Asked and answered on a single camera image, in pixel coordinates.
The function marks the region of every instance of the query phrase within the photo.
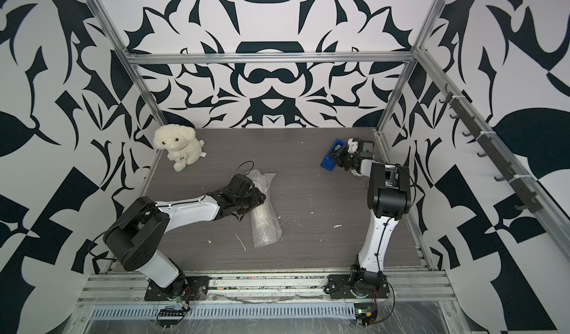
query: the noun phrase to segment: white plush dog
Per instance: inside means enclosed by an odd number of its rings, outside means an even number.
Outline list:
[[[175,162],[175,171],[180,172],[186,165],[200,158],[204,141],[196,139],[196,131],[188,126],[168,124],[154,132],[154,147],[167,149],[168,159]]]

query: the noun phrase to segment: plush dog ear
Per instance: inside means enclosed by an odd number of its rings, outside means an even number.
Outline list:
[[[164,148],[164,145],[162,145],[162,138],[160,138],[160,128],[157,129],[157,131],[154,132],[154,138],[152,140],[153,144],[154,144],[154,148],[156,148],[157,150],[161,150]]]
[[[196,138],[196,131],[194,131],[194,129],[189,126],[180,125],[180,129],[178,129],[178,132],[180,132],[180,134],[188,141]]]

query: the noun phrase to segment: floor panel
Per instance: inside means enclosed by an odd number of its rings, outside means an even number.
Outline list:
[[[271,202],[283,233],[280,241],[254,248],[248,216],[169,231],[159,249],[183,270],[348,267],[354,262],[368,229],[368,178],[338,167],[329,172],[320,162],[335,138],[373,140],[370,128],[198,129],[197,136],[206,142],[206,157],[175,172],[164,153],[146,195],[154,201],[197,197],[227,185],[235,168],[252,160],[262,173],[276,173]],[[385,264],[419,265],[404,222],[392,235]]]

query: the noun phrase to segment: patterned wallpaper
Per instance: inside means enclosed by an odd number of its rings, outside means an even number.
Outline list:
[[[432,0],[102,0],[137,53],[410,50]]]
[[[133,53],[409,51],[432,0],[102,0]],[[143,66],[170,123],[376,126],[401,63]]]
[[[448,0],[427,50],[568,213],[567,0]],[[475,333],[565,333],[570,263],[421,67],[385,136],[410,166],[414,220]]]
[[[431,56],[566,213],[569,43],[567,0],[448,0],[427,43]]]
[[[83,0],[0,0],[0,29],[0,331],[44,334],[105,265],[93,239],[138,196],[157,123]]]
[[[402,62],[141,66],[167,122],[197,128],[376,126]]]

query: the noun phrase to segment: plastic wrap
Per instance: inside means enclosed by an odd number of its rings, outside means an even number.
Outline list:
[[[253,208],[251,215],[251,230],[253,233],[253,246],[261,247],[272,244],[281,238],[281,226],[277,220],[277,215],[271,204],[269,188],[275,173],[264,173],[258,169],[252,170],[247,176],[253,181],[255,186],[265,194],[265,202]]]

